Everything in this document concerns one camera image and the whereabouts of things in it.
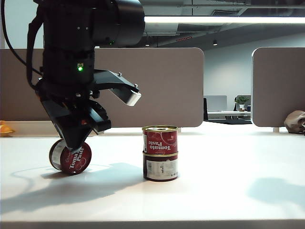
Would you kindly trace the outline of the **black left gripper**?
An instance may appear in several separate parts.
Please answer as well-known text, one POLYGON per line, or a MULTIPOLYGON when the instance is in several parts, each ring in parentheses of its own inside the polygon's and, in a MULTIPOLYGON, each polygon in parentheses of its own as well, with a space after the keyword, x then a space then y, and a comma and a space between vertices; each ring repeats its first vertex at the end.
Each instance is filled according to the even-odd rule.
POLYGON ((111 127, 105 109, 90 97, 100 92, 89 85, 61 85, 40 80, 36 94, 71 153, 79 151, 86 138, 111 127))

